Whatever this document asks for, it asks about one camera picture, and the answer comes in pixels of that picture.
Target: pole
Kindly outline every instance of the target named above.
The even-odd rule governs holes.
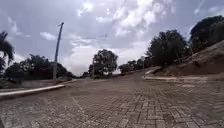
[[[56,51],[55,51],[55,58],[54,58],[54,70],[53,70],[53,79],[56,81],[57,80],[57,61],[58,61],[58,51],[59,51],[59,44],[61,40],[61,33],[62,33],[62,28],[63,28],[64,22],[62,22],[60,26],[60,31],[58,34],[58,41],[57,41],[57,46],[56,46]]]
[[[92,71],[92,74],[93,74],[93,79],[94,79],[94,59],[93,59],[93,71]]]

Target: hill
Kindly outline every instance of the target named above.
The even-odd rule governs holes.
[[[155,73],[157,76],[209,75],[224,72],[224,41],[187,58],[185,63],[171,65]]]

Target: sidewalk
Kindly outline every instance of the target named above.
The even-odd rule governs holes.
[[[65,87],[65,85],[56,85],[56,86],[50,86],[50,87],[44,87],[44,88],[28,89],[28,90],[20,90],[20,91],[12,91],[12,92],[0,92],[0,100],[12,99],[17,97],[22,97],[25,95],[32,95],[35,93],[55,90],[55,89],[59,89],[63,87]]]
[[[208,77],[143,77],[145,80],[149,81],[163,81],[163,82],[183,82],[183,83],[206,83],[207,81],[212,81]]]

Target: white cloud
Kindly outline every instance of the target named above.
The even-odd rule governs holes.
[[[23,36],[23,37],[31,37],[30,35],[26,35],[24,33],[22,33],[18,26],[17,26],[17,23],[16,21],[12,20],[11,17],[8,16],[8,22],[9,24],[11,25],[11,32],[17,36]]]
[[[99,23],[108,23],[108,22],[111,22],[113,19],[110,18],[110,17],[96,17],[96,21],[99,22]]]
[[[212,16],[222,15],[224,16],[224,6],[214,6],[208,9],[208,13]]]
[[[99,5],[100,5],[100,6],[105,6],[105,3],[100,3]]]
[[[83,10],[80,10],[80,9],[77,10],[77,16],[78,16],[78,17],[82,16],[83,13],[84,13]]]
[[[138,40],[142,40],[142,37],[145,35],[145,31],[142,29],[139,29],[136,31],[136,37]]]
[[[164,10],[164,6],[160,3],[153,4],[152,11],[155,13],[161,13]]]
[[[90,2],[85,2],[83,3],[83,9],[86,11],[86,12],[91,12],[93,11],[93,8],[94,8],[94,5]]]
[[[137,8],[130,10],[128,16],[120,22],[120,26],[136,27],[142,23],[143,19],[146,21],[147,25],[155,21],[156,12],[149,11],[153,7],[154,0],[137,0]],[[160,11],[160,7],[155,7],[155,11]]]
[[[136,27],[142,22],[144,12],[141,9],[129,11],[128,16],[120,22],[122,27]]]
[[[114,15],[113,15],[113,19],[120,19],[120,18],[122,18],[122,17],[125,15],[126,12],[127,12],[126,7],[121,7],[121,8],[119,8],[119,9],[114,13]]]
[[[70,33],[68,34],[65,39],[69,40],[72,44],[73,43],[85,43],[85,44],[89,44],[92,42],[92,40],[88,39],[88,38],[83,38],[81,36],[78,36],[74,33]]]
[[[219,6],[214,6],[208,9],[209,13],[217,13],[219,11]]]
[[[124,28],[117,28],[115,36],[125,36],[129,33],[130,31],[124,29]]]
[[[107,15],[110,15],[110,9],[107,8]]]
[[[53,41],[53,40],[56,40],[56,36],[51,34],[51,33],[48,33],[48,32],[40,32],[40,35],[46,39],[46,40],[49,40],[49,41]]]
[[[163,11],[162,12],[162,17],[165,17],[166,16],[166,11]]]
[[[118,65],[124,64],[129,60],[139,59],[148,46],[148,42],[133,42],[128,48],[110,48],[99,45],[73,45],[72,53],[64,57],[62,64],[76,75],[81,75],[84,71],[88,70],[89,65],[92,63],[93,55],[98,50],[108,49],[117,54]]]
[[[197,6],[197,8],[194,10],[194,14],[197,15],[201,11],[201,7],[205,3],[205,0],[201,0]]]
[[[150,25],[151,23],[155,23],[156,22],[156,16],[153,12],[148,11],[145,15],[144,15],[144,20],[146,22],[146,25]]]
[[[24,61],[25,59],[26,59],[25,57],[23,57],[22,55],[20,55],[18,53],[15,53],[15,55],[14,55],[14,61],[17,63]]]
[[[80,17],[86,12],[92,12],[94,9],[94,4],[90,2],[84,2],[82,7],[77,10],[77,16]]]
[[[172,14],[176,13],[176,7],[174,5],[171,6],[171,13]]]
[[[166,4],[170,4],[170,3],[173,2],[173,0],[163,0],[163,2],[166,3]]]

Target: road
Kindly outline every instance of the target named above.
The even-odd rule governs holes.
[[[222,128],[224,84],[77,81],[0,103],[5,128]]]

